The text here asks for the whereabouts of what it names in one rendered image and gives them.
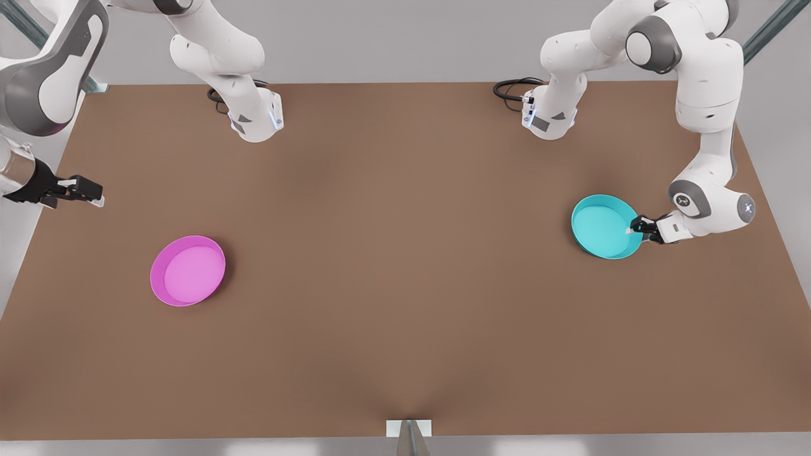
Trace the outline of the pink plate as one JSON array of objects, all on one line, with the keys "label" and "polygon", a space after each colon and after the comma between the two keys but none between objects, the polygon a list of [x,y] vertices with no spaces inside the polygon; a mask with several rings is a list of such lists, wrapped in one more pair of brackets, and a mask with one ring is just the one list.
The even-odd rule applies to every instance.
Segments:
[{"label": "pink plate", "polygon": [[176,239],[160,251],[150,271],[153,294],[173,307],[187,307],[212,295],[226,271],[225,254],[205,236]]}]

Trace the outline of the blue plate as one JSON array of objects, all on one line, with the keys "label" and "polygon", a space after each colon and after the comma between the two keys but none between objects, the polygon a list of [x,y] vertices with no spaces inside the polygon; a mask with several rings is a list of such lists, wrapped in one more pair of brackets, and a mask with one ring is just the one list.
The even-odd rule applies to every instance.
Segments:
[{"label": "blue plate", "polygon": [[573,237],[592,256],[619,260],[632,256],[643,234],[625,233],[637,217],[631,205],[609,194],[592,194],[577,203],[571,217]]}]

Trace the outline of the silver frame post with foot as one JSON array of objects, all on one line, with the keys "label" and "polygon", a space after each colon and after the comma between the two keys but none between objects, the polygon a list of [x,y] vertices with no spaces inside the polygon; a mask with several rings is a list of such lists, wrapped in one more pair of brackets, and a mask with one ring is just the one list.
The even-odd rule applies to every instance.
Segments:
[{"label": "silver frame post with foot", "polygon": [[396,456],[431,456],[426,436],[432,436],[429,419],[386,421],[387,438],[397,438]]}]

